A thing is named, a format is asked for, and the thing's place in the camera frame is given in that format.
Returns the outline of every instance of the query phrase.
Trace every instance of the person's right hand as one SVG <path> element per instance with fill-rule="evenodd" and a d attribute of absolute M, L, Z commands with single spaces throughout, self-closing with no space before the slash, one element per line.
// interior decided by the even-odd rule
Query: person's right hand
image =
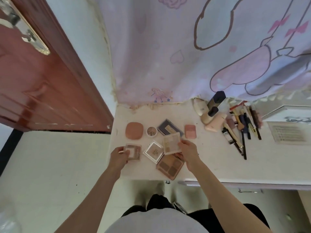
<path fill-rule="evenodd" d="M 181 152 L 177 153 L 177 155 L 186 161 L 187 168 L 190 172 L 193 172 L 197 165 L 199 165 L 202 161 L 200 160 L 199 154 L 197 152 L 196 145 L 191 141 L 182 140 L 178 143 L 181 148 Z"/>

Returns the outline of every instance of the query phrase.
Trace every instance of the door handle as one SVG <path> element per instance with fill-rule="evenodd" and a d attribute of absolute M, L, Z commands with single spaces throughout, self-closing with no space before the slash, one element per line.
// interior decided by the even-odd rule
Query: door handle
<path fill-rule="evenodd" d="M 19 12 L 11 0 L 0 0 L 0 9 L 7 16 L 6 19 L 0 19 L 0 24 L 8 28 L 18 28 L 22 33 L 22 40 L 30 43 L 37 51 L 49 55 L 51 51 L 33 30 L 24 16 Z"/>

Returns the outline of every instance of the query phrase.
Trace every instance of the round compact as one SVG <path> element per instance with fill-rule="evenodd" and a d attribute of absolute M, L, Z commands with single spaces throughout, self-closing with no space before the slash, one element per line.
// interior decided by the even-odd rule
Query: round compact
<path fill-rule="evenodd" d="M 155 127 L 148 127 L 146 130 L 147 136 L 154 137 L 157 135 L 158 130 Z"/>

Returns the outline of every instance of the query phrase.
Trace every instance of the white wall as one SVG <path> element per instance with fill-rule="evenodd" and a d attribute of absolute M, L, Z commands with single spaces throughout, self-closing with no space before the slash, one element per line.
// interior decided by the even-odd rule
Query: white wall
<path fill-rule="evenodd" d="M 90 0 L 46 0 L 84 67 L 115 116 L 110 58 L 100 16 Z"/>
<path fill-rule="evenodd" d="M 2 150 L 12 131 L 13 128 L 0 123 L 0 151 Z"/>

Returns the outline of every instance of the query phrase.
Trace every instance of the floor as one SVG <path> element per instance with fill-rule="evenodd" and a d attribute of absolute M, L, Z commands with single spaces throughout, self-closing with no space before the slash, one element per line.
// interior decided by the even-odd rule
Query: floor
<path fill-rule="evenodd" d="M 23 233 L 54 232 L 80 204 L 106 167 L 110 135 L 28 132 L 23 135 L 0 177 L 0 211 L 14 209 Z M 104 232 L 129 207 L 136 193 L 153 192 L 157 182 L 120 179 L 115 184 L 98 232 Z M 311 232 L 297 191 L 230 191 L 243 203 L 255 204 L 274 233 Z M 198 187 L 171 183 L 165 196 L 192 212 L 208 207 Z"/>

